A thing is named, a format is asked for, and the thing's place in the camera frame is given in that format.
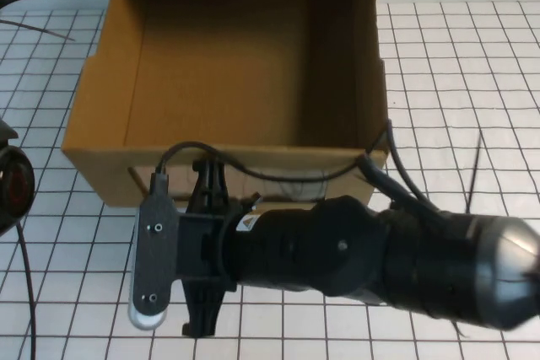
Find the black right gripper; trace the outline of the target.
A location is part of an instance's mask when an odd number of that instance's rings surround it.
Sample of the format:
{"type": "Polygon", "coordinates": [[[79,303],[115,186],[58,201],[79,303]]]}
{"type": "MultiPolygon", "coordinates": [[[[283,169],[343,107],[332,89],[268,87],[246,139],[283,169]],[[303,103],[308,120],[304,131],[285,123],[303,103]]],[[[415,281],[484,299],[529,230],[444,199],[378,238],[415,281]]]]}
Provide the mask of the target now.
{"type": "MultiPolygon", "coordinates": [[[[190,213],[225,213],[229,194],[224,164],[199,159],[192,164],[197,181],[188,202],[190,213]]],[[[262,214],[232,215],[224,239],[224,268],[233,281],[253,287],[290,291],[328,290],[327,265],[322,259],[323,224],[328,201],[311,209],[270,210],[262,214]]],[[[224,289],[209,282],[182,283],[189,320],[187,337],[214,336],[224,289]]]]}

